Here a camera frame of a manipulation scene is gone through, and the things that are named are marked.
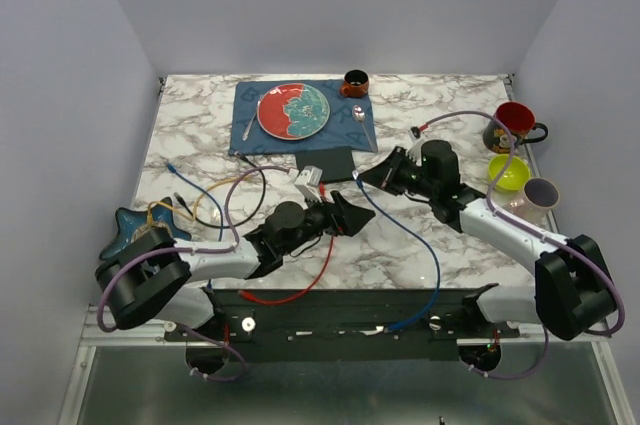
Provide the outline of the blue cloth placemat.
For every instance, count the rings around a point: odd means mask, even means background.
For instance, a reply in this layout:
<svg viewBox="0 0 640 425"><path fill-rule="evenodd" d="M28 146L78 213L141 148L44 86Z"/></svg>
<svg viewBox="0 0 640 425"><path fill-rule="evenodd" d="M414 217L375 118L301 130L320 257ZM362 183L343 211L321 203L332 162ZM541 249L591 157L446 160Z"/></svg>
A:
<svg viewBox="0 0 640 425"><path fill-rule="evenodd" d="M341 86L337 79L238 83L229 153L294 154L335 147L376 152L370 98L345 97Z"/></svg>

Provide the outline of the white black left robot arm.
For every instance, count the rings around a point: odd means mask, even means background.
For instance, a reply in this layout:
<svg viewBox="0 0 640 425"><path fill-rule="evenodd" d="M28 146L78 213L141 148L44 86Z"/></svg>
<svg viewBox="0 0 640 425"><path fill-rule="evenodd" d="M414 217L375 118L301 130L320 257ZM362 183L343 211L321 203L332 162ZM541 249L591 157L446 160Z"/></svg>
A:
<svg viewBox="0 0 640 425"><path fill-rule="evenodd" d="M108 307L115 325L98 319L105 331L128 330L159 318L187 325L201 340L222 325L211 294L189 290L189 282L233 278L253 280L280 268L284 257L323 235L353 237L374 217L336 191L330 201L301 206L285 201L263 224L235 242L174 239L160 228L125 247L95 271L102 290L99 308Z"/></svg>

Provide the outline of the aluminium extrusion rail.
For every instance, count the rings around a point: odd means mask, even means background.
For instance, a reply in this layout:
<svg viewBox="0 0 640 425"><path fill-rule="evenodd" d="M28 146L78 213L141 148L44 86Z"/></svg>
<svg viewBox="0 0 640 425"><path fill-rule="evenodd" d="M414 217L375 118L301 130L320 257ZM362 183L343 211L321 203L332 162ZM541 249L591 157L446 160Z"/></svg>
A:
<svg viewBox="0 0 640 425"><path fill-rule="evenodd" d="M125 347L164 345L164 323L151 320L145 325L130 329L106 333L97 322L97 310L90 308L86 314L80 337L80 345L86 347Z"/></svg>

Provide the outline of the red and teal plate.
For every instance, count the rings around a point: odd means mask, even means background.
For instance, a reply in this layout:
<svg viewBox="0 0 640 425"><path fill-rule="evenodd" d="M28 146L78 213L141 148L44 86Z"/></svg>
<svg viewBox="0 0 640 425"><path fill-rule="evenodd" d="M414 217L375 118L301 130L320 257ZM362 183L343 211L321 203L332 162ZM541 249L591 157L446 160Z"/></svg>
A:
<svg viewBox="0 0 640 425"><path fill-rule="evenodd" d="M325 95L304 83L274 86L260 100L257 113L260 127L281 140L309 138L325 127L331 115Z"/></svg>

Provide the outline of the blue star-shaped dish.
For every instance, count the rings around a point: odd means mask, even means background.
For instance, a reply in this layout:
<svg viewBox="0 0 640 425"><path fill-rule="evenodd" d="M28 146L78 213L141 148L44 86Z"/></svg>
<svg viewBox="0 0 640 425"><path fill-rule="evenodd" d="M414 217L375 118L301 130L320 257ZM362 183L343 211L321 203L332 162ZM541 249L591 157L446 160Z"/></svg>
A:
<svg viewBox="0 0 640 425"><path fill-rule="evenodd" d="M111 242L99 254L101 261L111 259L132 242L141 238L153 228L166 230L172 238L190 240L192 235L179 228L174 221L173 203L170 197L163 198L151 207L151 221L147 220L147 211L136 211L120 207L115 211L117 233Z"/></svg>

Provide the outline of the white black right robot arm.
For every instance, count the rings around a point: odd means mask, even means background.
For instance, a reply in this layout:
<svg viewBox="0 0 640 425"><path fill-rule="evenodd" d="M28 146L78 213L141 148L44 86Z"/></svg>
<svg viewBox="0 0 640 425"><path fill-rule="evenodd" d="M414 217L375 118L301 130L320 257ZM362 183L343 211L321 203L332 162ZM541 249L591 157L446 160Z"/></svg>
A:
<svg viewBox="0 0 640 425"><path fill-rule="evenodd" d="M355 176L391 195L426 198L435 218L482 240L515 260L534 277L531 287L488 285L467 296L460 324L480 337L500 322L540 324L569 341L621 311L597 243L569 239L534 226L490 204L484 193L461 181L451 145L430 140L419 148L395 148L380 164Z"/></svg>

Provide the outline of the small brown mug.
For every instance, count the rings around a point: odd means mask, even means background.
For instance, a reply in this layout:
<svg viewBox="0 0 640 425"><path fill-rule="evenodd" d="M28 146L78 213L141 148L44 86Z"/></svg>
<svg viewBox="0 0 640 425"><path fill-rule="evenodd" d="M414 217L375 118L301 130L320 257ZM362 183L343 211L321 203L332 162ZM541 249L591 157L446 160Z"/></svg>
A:
<svg viewBox="0 0 640 425"><path fill-rule="evenodd" d="M347 98L363 98L369 91L369 76L363 70L350 70L343 77L339 93Z"/></svg>

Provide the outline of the black mug red inside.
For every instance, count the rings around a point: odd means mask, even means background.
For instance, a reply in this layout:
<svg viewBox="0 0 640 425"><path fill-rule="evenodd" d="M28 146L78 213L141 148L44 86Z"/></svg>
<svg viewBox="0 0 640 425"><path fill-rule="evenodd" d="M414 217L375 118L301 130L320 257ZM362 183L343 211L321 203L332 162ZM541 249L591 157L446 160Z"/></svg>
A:
<svg viewBox="0 0 640 425"><path fill-rule="evenodd" d="M524 104L509 101L501 104L483 132L485 147L497 154L508 154L510 143L515 148L544 141L548 127L536 121L533 111Z"/></svg>

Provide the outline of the lime green bowl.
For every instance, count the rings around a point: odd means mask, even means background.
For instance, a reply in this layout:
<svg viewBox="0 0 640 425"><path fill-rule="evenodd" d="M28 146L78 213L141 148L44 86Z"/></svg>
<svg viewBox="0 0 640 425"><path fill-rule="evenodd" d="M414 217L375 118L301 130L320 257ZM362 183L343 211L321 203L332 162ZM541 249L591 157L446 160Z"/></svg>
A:
<svg viewBox="0 0 640 425"><path fill-rule="evenodd" d="M490 160L488 165L489 182L492 182L504 168L508 158L508 154L500 154ZM528 164L519 157L514 156L509 167L495 185L495 189L500 193L519 192L530 178L531 171Z"/></svg>

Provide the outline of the silver fork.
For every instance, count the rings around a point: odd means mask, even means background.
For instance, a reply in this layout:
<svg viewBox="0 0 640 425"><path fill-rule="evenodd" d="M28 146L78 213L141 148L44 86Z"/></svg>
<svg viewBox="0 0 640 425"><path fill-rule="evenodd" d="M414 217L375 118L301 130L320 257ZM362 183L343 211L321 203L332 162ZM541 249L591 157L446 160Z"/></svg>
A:
<svg viewBox="0 0 640 425"><path fill-rule="evenodd" d="M249 138L252 126L253 126L256 118L257 118L257 113L258 113L258 110L259 110L260 101L261 100L258 100L258 102L256 103L256 107L254 109L254 113L253 113L252 117L250 118L249 122L247 123L247 126L246 126L246 128L245 128L245 130L243 132L243 135L242 135L242 140L243 141L247 141L248 138Z"/></svg>

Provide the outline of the lavender cup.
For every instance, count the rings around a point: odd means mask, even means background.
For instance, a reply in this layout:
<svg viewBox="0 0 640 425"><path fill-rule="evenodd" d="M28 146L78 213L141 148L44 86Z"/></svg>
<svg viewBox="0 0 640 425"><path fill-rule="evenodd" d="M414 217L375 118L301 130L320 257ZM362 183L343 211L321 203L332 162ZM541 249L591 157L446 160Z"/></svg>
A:
<svg viewBox="0 0 640 425"><path fill-rule="evenodd" d="M541 177L529 179L505 209L529 223L540 224L560 200L560 193L549 180Z"/></svg>

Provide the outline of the black network switch box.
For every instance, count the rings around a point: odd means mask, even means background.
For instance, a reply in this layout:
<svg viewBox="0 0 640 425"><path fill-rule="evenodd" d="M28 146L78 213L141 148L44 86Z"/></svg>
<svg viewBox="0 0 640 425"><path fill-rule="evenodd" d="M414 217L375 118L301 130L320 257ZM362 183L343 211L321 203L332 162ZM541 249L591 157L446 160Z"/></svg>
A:
<svg viewBox="0 0 640 425"><path fill-rule="evenodd" d="M299 170L307 166L319 168L322 171L323 184L353 180L355 165L352 150L348 146L298 152L295 154L295 160Z"/></svg>

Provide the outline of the silver spoon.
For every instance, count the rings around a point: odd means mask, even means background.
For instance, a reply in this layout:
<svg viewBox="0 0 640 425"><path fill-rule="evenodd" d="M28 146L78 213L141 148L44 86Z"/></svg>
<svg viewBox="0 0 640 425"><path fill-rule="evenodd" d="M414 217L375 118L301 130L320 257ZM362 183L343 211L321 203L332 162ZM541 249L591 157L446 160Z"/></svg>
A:
<svg viewBox="0 0 640 425"><path fill-rule="evenodd" d="M369 131L367 129L366 126L366 113L364 111L364 109L360 106L360 105L355 105L352 108L352 116L354 118L354 120L359 123L363 129L364 135L367 139L367 142L371 148L371 151L373 153L376 153L378 151L377 145L375 143L375 141L373 140L373 138L371 137L371 135L369 134Z"/></svg>

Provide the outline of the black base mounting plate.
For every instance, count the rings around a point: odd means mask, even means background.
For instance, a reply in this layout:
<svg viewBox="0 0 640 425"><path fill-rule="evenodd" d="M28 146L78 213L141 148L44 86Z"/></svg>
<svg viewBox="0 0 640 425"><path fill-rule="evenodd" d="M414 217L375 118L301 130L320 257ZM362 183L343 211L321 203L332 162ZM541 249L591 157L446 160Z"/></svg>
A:
<svg viewBox="0 0 640 425"><path fill-rule="evenodd" d="M215 319L201 334L228 337L249 363L455 361L462 346L520 335L473 312L472 289L314 289L287 304L287 290L259 294L256 304L236 290L217 291Z"/></svg>

